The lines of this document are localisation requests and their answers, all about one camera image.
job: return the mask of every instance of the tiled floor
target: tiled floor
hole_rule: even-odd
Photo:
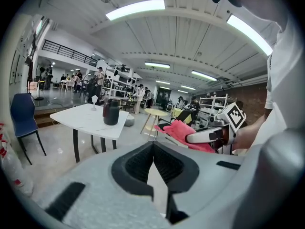
[[[146,121],[147,115],[138,114],[134,116],[134,126],[125,126],[123,128],[120,138],[117,140],[117,148],[124,148],[126,145],[139,146],[139,144],[147,141],[149,131],[144,129],[143,133],[140,134],[140,130]],[[30,166],[25,156],[21,154],[21,162],[23,167],[28,172],[34,183],[34,190],[32,194],[32,199],[34,201],[37,201],[40,193],[49,184],[77,165],[74,156],[71,128],[61,124],[53,125],[39,129],[39,135],[47,156],[44,156],[36,135],[30,135],[23,139],[27,148],[27,154],[33,165]],[[78,132],[78,140],[81,161],[95,154],[91,148],[90,135]],[[165,139],[165,135],[162,133],[158,134],[157,140],[171,143]],[[94,143],[101,152],[101,144],[98,137],[94,137]],[[106,139],[106,150],[107,152],[113,151],[111,140]],[[167,186],[163,182],[154,165],[151,167],[149,173],[148,184],[154,187],[155,206],[161,213],[165,213]]]
[[[37,92],[32,92],[32,96],[36,98],[38,96]],[[40,97],[43,100],[33,100],[35,103],[35,110],[45,110],[45,109],[56,109],[62,107],[69,107],[74,105],[81,105],[86,103],[83,98],[83,94],[72,93],[70,89],[66,92],[61,90],[61,88],[51,88],[50,90],[40,91]]]

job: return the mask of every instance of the table leg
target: table leg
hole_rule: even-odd
[[[158,121],[157,121],[157,124],[159,124],[159,116],[158,116]],[[158,135],[158,130],[156,129],[156,135],[154,136],[156,138],[156,136]]]
[[[146,120],[145,124],[143,125],[143,128],[142,128],[140,134],[142,133],[142,131],[143,131],[144,127],[146,126],[147,121],[149,120],[150,117],[151,117],[151,114],[148,115],[147,120]]]
[[[106,152],[105,138],[101,137],[102,152]]]
[[[112,140],[112,146],[113,146],[113,149],[116,149],[116,141],[115,140]]]
[[[97,149],[95,148],[95,146],[94,146],[94,144],[93,144],[93,136],[90,135],[90,138],[91,138],[91,147],[92,147],[92,149],[94,150],[94,152],[95,152],[96,154],[98,154],[99,151],[97,151]]]
[[[154,126],[154,123],[156,122],[156,119],[157,119],[157,116],[155,116],[154,119],[153,119],[152,127],[151,127],[151,130],[150,130],[150,132],[149,132],[149,135],[148,135],[148,139],[147,139],[147,140],[149,140],[149,138],[150,138],[150,136],[151,136],[151,133],[152,133],[152,130],[153,130],[153,126]]]
[[[77,138],[77,130],[73,129],[73,145],[74,145],[74,155],[76,163],[80,161],[80,154],[78,152],[78,138]]]

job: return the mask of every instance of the balcony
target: balcony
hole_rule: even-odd
[[[67,47],[57,44],[55,42],[51,42],[49,40],[44,40],[42,50],[46,50],[46,51],[53,52],[53,53],[56,53],[59,55],[63,55],[63,56],[69,57],[71,59],[75,59],[80,62],[91,65],[93,67],[96,67],[97,60],[95,60],[81,52],[75,51],[71,48],[67,48]]]

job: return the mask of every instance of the white table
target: white table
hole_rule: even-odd
[[[106,152],[105,138],[112,140],[113,149],[116,149],[116,140],[119,138],[128,112],[119,113],[119,121],[116,125],[106,125],[103,120],[103,107],[95,106],[96,111],[92,111],[92,104],[84,104],[74,108],[66,109],[50,115],[50,118],[73,129],[73,145],[76,163],[80,161],[78,151],[78,131],[91,135],[91,147],[94,152],[99,152],[93,145],[93,136],[101,138],[102,152]]]

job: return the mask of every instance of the fluorescent light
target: fluorescent light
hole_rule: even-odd
[[[209,79],[209,80],[214,81],[214,82],[217,81],[217,79],[215,79],[215,78],[213,78],[213,77],[211,77],[211,76],[208,76],[208,75],[206,75],[206,74],[202,74],[202,73],[197,72],[197,71],[192,71],[192,74],[195,74],[195,75],[204,77],[204,78]]]
[[[110,13],[107,13],[106,16],[109,20],[115,20],[117,18],[127,16],[133,13],[139,13],[150,10],[164,10],[165,4],[164,0],[149,0],[143,2],[137,2],[130,4],[119,9],[116,9]]]
[[[181,91],[181,90],[178,90],[178,91],[181,92],[181,93],[188,94],[188,92],[185,92],[185,91]]]
[[[154,66],[154,67],[162,67],[162,68],[170,68],[169,64],[164,64],[164,63],[153,63],[153,62],[145,62],[145,65],[147,66]]]
[[[182,85],[181,85],[181,87],[187,88],[187,89],[191,89],[191,90],[195,90],[195,88],[192,88],[192,87],[189,87],[189,86],[182,86]]]
[[[170,84],[170,83],[168,83],[168,82],[161,82],[161,81],[156,81],[156,82],[158,82],[158,83],[163,83],[163,84],[167,84],[167,85]]]
[[[247,25],[241,19],[231,14],[227,23],[229,25],[232,25],[233,27],[241,31],[243,34],[245,34],[247,37],[249,37],[252,41],[254,41],[256,45],[259,46],[267,56],[269,56],[272,53],[272,48],[264,40],[264,38],[262,38],[260,34],[258,34],[255,30],[253,30],[249,25]]]

